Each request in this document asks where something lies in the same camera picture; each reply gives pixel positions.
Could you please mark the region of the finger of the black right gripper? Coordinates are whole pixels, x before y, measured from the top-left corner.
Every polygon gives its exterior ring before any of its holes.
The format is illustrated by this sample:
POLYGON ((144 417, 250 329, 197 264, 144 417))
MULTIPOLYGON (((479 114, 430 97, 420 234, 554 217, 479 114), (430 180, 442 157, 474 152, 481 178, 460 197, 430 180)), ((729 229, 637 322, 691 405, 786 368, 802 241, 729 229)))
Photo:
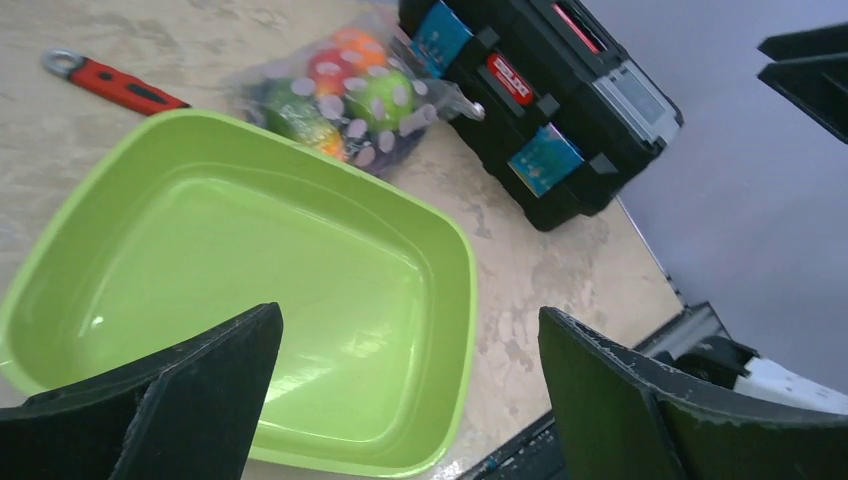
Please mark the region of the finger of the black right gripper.
POLYGON ((847 25, 774 35, 758 50, 757 78, 842 143, 847 142, 847 25))

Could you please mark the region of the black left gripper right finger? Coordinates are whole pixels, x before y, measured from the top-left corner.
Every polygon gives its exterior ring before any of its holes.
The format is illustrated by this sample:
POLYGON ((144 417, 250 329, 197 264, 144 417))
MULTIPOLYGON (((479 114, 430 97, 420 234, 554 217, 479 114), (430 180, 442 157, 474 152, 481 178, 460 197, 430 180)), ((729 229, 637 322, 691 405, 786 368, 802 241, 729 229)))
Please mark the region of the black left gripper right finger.
POLYGON ((539 311, 571 479, 843 479, 847 419, 736 393, 539 311))

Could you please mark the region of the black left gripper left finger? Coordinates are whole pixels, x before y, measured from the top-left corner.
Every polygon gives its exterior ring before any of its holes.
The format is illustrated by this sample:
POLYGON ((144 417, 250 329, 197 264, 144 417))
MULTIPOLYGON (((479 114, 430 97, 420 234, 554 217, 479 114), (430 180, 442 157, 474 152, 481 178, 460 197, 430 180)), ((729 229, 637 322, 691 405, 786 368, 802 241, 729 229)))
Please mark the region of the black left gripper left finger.
POLYGON ((275 303, 1 412, 5 479, 238 479, 283 333, 275 303))

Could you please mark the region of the clear zip top bag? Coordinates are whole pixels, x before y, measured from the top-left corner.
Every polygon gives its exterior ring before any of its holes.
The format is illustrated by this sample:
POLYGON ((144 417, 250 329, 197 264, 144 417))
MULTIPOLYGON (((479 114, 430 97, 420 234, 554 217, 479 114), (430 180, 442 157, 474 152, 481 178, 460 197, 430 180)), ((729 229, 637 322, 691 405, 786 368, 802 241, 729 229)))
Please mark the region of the clear zip top bag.
POLYGON ((456 83, 428 72, 410 40, 377 13, 234 73, 224 88, 249 123, 377 177, 437 121, 485 117, 456 83))

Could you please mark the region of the orange fake tangerine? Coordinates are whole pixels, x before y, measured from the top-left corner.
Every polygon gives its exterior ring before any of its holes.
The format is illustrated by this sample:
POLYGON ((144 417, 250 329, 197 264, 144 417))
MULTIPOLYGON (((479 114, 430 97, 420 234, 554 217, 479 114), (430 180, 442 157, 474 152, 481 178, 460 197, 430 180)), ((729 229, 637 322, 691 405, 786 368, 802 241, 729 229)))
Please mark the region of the orange fake tangerine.
POLYGON ((356 28, 342 28, 332 35, 332 41, 342 50, 342 58, 358 70, 387 65, 387 54, 379 40, 356 28))

